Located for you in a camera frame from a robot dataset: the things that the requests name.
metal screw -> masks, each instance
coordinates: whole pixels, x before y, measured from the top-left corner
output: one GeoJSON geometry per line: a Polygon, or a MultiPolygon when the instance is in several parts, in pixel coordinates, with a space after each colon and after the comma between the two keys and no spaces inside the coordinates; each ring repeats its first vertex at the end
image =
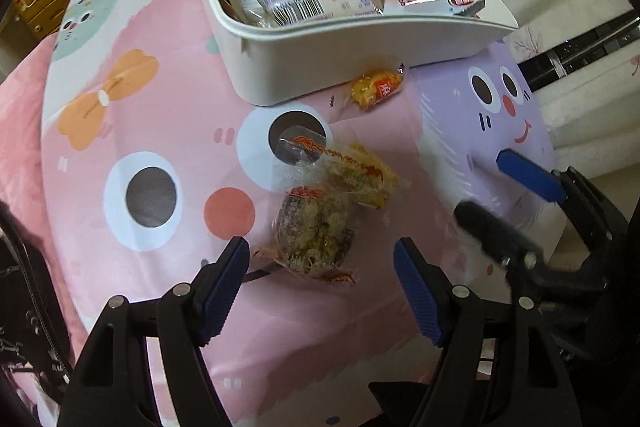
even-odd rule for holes
{"type": "Polygon", "coordinates": [[[122,295],[114,295],[113,297],[111,297],[111,299],[109,299],[109,302],[107,304],[112,310],[119,308],[124,304],[124,297],[122,295]]]}
{"type": "Polygon", "coordinates": [[[191,285],[186,282],[181,282],[174,286],[174,295],[176,297],[183,297],[191,291],[191,285]]]}
{"type": "Polygon", "coordinates": [[[529,252],[524,256],[524,266],[527,270],[531,270],[537,262],[538,256],[533,252],[529,252]]]}
{"type": "Polygon", "coordinates": [[[471,294],[471,292],[469,291],[469,288],[467,288],[466,286],[463,286],[462,284],[453,286],[453,288],[451,289],[451,293],[453,293],[453,295],[455,295],[460,299],[466,299],[471,294]]]}
{"type": "Polygon", "coordinates": [[[518,304],[521,308],[524,308],[526,310],[533,309],[533,301],[527,296],[520,297],[518,299],[518,304]]]}

cartoon mouth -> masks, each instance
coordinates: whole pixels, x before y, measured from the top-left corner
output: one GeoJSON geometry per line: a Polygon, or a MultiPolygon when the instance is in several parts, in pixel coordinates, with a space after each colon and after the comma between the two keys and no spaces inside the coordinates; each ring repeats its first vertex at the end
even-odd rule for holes
{"type": "Polygon", "coordinates": [[[524,142],[524,140],[527,139],[527,136],[529,136],[529,129],[531,129],[531,124],[526,120],[524,121],[524,123],[525,123],[524,134],[522,136],[520,136],[520,138],[516,138],[514,140],[514,142],[516,142],[516,143],[524,142]]]}

orange wrapped candy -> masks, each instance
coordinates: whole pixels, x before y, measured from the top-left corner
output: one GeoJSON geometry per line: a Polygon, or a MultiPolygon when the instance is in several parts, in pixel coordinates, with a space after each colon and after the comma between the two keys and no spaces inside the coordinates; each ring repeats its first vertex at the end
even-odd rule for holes
{"type": "Polygon", "coordinates": [[[368,109],[398,92],[404,78],[398,71],[371,71],[351,84],[351,98],[361,109],[368,109]]]}

blue gripper pad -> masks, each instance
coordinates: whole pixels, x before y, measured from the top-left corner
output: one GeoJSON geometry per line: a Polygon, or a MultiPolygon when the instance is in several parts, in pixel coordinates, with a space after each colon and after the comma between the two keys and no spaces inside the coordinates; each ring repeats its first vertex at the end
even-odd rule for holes
{"type": "Polygon", "coordinates": [[[414,313],[420,333],[437,347],[447,336],[444,319],[449,312],[451,284],[442,270],[427,263],[414,242],[403,237],[394,247],[394,268],[414,313]]]}
{"type": "Polygon", "coordinates": [[[496,163],[500,172],[524,185],[543,200],[562,203],[566,199],[560,180],[523,155],[505,149],[498,154],[496,163]]]}
{"type": "Polygon", "coordinates": [[[231,305],[249,268],[249,244],[242,237],[233,237],[220,258],[200,269],[194,280],[198,288],[193,298],[200,328],[196,331],[199,344],[205,346],[220,334],[231,305]]]}

storage bin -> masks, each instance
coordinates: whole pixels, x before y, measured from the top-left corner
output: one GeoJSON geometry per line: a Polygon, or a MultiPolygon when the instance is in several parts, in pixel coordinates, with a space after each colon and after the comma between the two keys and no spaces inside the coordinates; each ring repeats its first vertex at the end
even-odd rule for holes
{"type": "Polygon", "coordinates": [[[481,20],[364,16],[275,29],[236,22],[218,0],[205,3],[234,88],[254,105],[283,102],[372,68],[469,57],[518,27],[500,0],[486,0],[481,20]]]}

